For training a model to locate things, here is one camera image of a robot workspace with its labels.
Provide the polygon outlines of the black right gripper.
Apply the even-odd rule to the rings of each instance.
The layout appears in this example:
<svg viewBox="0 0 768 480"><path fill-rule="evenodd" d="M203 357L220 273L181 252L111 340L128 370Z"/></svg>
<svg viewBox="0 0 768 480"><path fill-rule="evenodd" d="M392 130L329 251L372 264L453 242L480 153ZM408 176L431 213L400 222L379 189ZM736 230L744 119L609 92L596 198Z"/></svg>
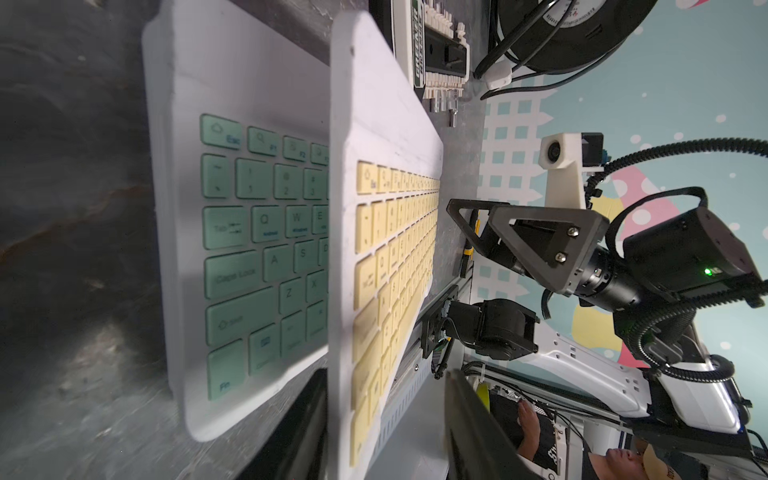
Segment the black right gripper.
<svg viewBox="0 0 768 480"><path fill-rule="evenodd" d="M609 225L592 210L498 204L487 221L487 258L611 312L637 360L684 359L680 339L699 310L764 306L765 281L747 247L711 210L698 206L618 242L636 210Z"/></svg>

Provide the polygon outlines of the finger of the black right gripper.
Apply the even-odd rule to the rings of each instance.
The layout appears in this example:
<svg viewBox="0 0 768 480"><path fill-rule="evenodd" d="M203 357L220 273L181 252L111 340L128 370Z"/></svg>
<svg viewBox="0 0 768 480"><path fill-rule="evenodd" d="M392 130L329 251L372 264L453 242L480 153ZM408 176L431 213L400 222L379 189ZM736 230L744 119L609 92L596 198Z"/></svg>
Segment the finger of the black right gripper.
<svg viewBox="0 0 768 480"><path fill-rule="evenodd" d="M446 210L476 253L497 264L509 264L510 250L493 227L487 224L482 233L477 234L475 220L466 220L462 213L462 210L491 213L499 205L501 202L454 198L448 201Z"/></svg>

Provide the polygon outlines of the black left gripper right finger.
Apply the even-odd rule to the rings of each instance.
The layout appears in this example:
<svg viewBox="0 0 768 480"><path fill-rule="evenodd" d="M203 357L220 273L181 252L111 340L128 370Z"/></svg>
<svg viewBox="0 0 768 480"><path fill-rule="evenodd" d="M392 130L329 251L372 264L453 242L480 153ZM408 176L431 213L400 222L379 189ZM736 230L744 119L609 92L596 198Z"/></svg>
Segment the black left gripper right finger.
<svg viewBox="0 0 768 480"><path fill-rule="evenodd" d="M536 479L465 375L445 375L445 448L449 480Z"/></svg>

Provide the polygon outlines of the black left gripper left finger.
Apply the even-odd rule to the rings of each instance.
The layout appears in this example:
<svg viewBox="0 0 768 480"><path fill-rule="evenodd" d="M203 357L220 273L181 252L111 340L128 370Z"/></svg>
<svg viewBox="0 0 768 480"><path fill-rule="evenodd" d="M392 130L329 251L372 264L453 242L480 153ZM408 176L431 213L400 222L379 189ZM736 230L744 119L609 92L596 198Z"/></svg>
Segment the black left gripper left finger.
<svg viewBox="0 0 768 480"><path fill-rule="evenodd" d="M325 479L327 370L318 369L237 479Z"/></svg>

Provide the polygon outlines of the yellow key white keyboard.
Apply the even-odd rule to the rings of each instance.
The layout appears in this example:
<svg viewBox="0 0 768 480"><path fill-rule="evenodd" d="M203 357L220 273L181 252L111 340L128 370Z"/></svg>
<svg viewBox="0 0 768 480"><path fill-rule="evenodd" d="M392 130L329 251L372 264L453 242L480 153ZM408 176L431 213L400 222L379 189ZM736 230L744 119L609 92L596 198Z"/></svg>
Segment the yellow key white keyboard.
<svg viewBox="0 0 768 480"><path fill-rule="evenodd" d="M443 144L365 11L332 28L328 475L361 479L433 279Z"/></svg>

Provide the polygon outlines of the green key keyboard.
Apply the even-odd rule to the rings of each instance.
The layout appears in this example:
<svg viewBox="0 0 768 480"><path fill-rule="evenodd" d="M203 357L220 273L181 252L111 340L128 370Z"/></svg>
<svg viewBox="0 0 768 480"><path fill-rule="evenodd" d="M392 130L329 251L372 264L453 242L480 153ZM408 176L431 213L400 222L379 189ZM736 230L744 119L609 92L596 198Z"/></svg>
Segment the green key keyboard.
<svg viewBox="0 0 768 480"><path fill-rule="evenodd" d="M168 379L210 441L327 353L330 70L229 1L142 35Z"/></svg>

